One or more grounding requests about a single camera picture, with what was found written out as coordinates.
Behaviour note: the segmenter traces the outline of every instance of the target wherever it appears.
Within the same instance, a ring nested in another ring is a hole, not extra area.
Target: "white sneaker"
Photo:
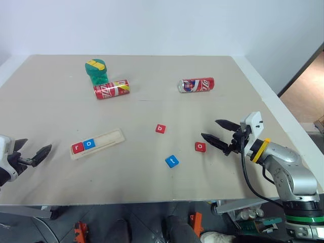
[[[232,243],[235,236],[217,232],[206,232],[200,236],[202,243]]]

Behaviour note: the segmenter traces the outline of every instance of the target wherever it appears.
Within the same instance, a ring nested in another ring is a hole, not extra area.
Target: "yellow ring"
[[[262,152],[265,150],[265,148],[268,146],[268,144],[271,142],[270,138],[266,138],[261,147],[259,148],[259,151],[257,152],[257,154],[254,156],[252,162],[256,163],[258,161],[258,159],[260,158]]]

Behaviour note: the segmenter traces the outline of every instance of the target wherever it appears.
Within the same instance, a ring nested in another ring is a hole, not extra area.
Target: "orange object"
[[[87,224],[84,224],[81,221],[77,222],[74,225],[74,233],[75,233],[75,238],[73,241],[74,243],[87,243],[86,242],[86,237],[88,234]]]
[[[199,212],[196,212],[194,215],[190,215],[191,227],[198,237],[200,237],[200,233],[204,230],[204,228],[201,226],[202,218],[203,215]]]

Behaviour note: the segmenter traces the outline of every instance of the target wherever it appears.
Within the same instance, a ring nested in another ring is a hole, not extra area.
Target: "blue letter block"
[[[84,141],[83,146],[85,147],[85,149],[90,149],[90,148],[96,147],[95,140],[93,140],[93,138],[92,138],[87,141]]]
[[[173,168],[174,166],[176,166],[179,163],[179,161],[177,160],[177,158],[174,155],[171,155],[170,157],[166,158],[166,162],[170,168]]]

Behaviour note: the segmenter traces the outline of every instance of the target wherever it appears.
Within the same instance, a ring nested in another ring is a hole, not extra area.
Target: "red soda can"
[[[95,90],[95,94],[99,100],[129,94],[130,92],[130,86],[126,79],[93,86],[93,89]]]
[[[179,81],[179,91],[180,93],[209,91],[214,85],[212,77],[182,79]]]

